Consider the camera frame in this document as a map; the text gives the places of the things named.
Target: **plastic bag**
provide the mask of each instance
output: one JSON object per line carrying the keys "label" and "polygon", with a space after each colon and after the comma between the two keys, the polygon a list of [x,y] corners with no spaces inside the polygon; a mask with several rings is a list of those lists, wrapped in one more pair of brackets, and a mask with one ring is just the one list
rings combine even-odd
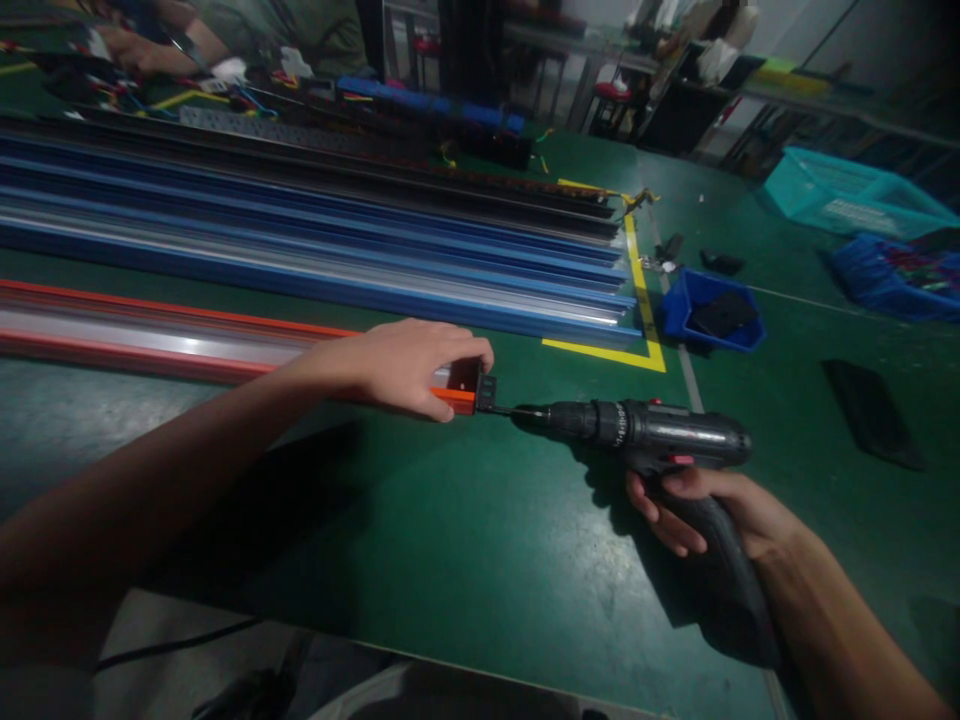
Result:
{"label": "plastic bag", "polygon": [[697,70],[700,71],[700,82],[707,87],[718,85],[723,80],[733,63],[740,57],[740,51],[725,40],[714,40],[710,47],[697,58]]}

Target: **blue aluminum profile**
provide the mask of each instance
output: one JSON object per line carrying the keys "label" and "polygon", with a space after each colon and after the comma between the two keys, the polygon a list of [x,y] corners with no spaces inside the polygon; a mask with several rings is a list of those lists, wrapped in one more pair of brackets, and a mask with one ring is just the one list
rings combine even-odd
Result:
{"label": "blue aluminum profile", "polygon": [[283,217],[273,213],[266,217],[254,209],[231,207],[224,210],[217,198],[205,193],[202,202],[177,202],[166,194],[159,197],[147,191],[135,191],[125,186],[104,185],[100,176],[86,173],[79,178],[74,175],[48,175],[43,171],[34,171],[23,167],[8,166],[5,178],[7,194],[21,194],[35,191],[55,193],[61,198],[71,198],[78,202],[99,202],[111,200],[117,208],[138,213],[163,212],[166,217],[180,217],[188,212],[188,217],[201,217],[204,221],[216,222],[232,228],[232,232],[256,229],[263,233],[275,233],[284,237],[293,237],[316,244],[334,244],[345,248],[356,248],[368,252],[387,252],[397,257],[407,257],[421,262],[442,263],[464,270],[476,269],[510,275],[518,279],[549,282],[567,286],[571,289],[610,292],[620,287],[623,277],[612,280],[610,270],[585,266],[566,261],[538,262],[531,253],[499,251],[483,253],[466,243],[421,242],[417,234],[395,228],[383,228],[373,223],[360,223],[342,220],[332,222],[322,216],[312,218],[314,222],[300,220],[297,217]]}
{"label": "blue aluminum profile", "polygon": [[[286,210],[323,212],[331,217],[380,220],[389,223],[391,227],[412,228],[419,232],[429,228],[444,233],[450,238],[481,242],[488,248],[534,251],[543,258],[609,266],[621,255],[619,250],[609,247],[598,247],[399,208],[376,206],[293,188],[268,186],[234,176],[162,163],[145,163],[140,160],[50,143],[8,137],[6,143],[0,146],[0,157],[3,157],[5,164],[9,166],[37,170],[46,167],[50,172],[72,174],[78,179],[92,179],[94,175],[105,175],[106,182],[144,191],[150,189],[154,192],[165,192],[185,200],[193,199],[194,194],[209,194],[210,190],[217,189],[220,190],[219,199],[221,200],[245,207],[258,207],[264,212],[282,213]],[[105,168],[109,168],[109,172],[97,173],[91,169],[97,165],[104,165]]]}
{"label": "blue aluminum profile", "polygon": [[[598,293],[590,290],[562,287],[555,284],[539,281],[530,281],[523,278],[514,278],[495,273],[474,271],[464,268],[454,268],[439,263],[412,261],[388,253],[372,253],[360,251],[350,247],[324,246],[315,242],[304,241],[273,233],[264,233],[256,229],[242,227],[226,228],[220,223],[193,218],[181,218],[153,211],[131,209],[123,206],[114,206],[109,203],[78,200],[53,193],[38,192],[22,186],[11,188],[0,185],[0,197],[15,198],[18,208],[30,207],[53,216],[53,209],[61,209],[61,217],[86,217],[106,221],[114,218],[118,224],[149,225],[151,229],[171,231],[171,236],[178,233],[200,233],[205,240],[213,240],[225,246],[233,246],[234,253],[255,250],[261,253],[274,253],[282,257],[293,257],[301,264],[312,261],[347,262],[357,267],[379,268],[392,270],[397,273],[416,275],[423,282],[430,279],[452,281],[470,284],[474,287],[499,291],[503,293],[520,293],[535,298],[549,299],[556,303],[577,302],[596,308],[600,313],[622,315],[636,306],[633,297]],[[0,227],[15,226],[15,221],[0,217]]]}
{"label": "blue aluminum profile", "polygon": [[196,255],[159,248],[138,247],[123,240],[69,230],[29,230],[8,227],[0,234],[5,247],[42,252],[78,260],[162,272],[178,277],[223,282],[324,302],[359,305],[375,310],[444,320],[503,332],[552,337],[569,342],[624,348],[642,338],[633,328],[598,326],[578,320],[466,302],[428,293],[399,292],[393,288],[320,278],[314,274],[280,270],[268,265]]}

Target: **teal plastic crate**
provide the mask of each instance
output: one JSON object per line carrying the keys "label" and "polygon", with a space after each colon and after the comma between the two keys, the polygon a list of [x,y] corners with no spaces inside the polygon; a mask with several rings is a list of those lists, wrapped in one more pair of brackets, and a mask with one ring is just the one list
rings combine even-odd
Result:
{"label": "teal plastic crate", "polygon": [[764,189],[791,220],[840,235],[913,240],[960,218],[913,183],[884,170],[785,148]]}

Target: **right hand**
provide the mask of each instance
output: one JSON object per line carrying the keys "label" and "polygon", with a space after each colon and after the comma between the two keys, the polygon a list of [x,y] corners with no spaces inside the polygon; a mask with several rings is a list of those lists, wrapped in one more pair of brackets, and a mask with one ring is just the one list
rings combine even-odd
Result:
{"label": "right hand", "polygon": [[[782,551],[804,525],[773,495],[740,473],[688,468],[663,479],[663,489],[678,498],[702,500],[709,495],[724,504],[743,540],[747,556],[758,560]],[[647,519],[660,542],[686,557],[707,551],[707,541],[655,500],[647,496],[643,478],[627,471],[627,496]]]}

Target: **black cable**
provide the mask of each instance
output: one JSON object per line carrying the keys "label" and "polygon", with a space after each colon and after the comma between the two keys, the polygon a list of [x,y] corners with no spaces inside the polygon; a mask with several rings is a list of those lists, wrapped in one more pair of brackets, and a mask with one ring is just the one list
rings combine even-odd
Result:
{"label": "black cable", "polygon": [[102,672],[104,670],[109,670],[112,667],[117,665],[122,665],[124,663],[133,662],[134,660],[142,660],[143,658],[153,657],[155,655],[165,655],[167,653],[176,652],[177,650],[186,650],[187,648],[196,647],[198,645],[203,645],[214,640],[219,640],[222,637],[227,635],[232,635],[233,633],[240,632],[241,630],[246,630],[251,628],[254,625],[259,625],[263,620],[260,618],[250,618],[249,620],[244,620],[243,622],[238,622],[235,625],[228,625],[225,628],[220,628],[219,630],[214,630],[209,632],[206,635],[197,635],[196,637],[187,638],[186,640],[177,640],[175,642],[169,643],[160,643],[159,645],[148,645],[147,647],[140,648],[139,650],[131,650],[130,652],[119,653],[117,655],[111,655],[108,658],[104,658],[97,663],[97,668],[94,670],[95,673]]}

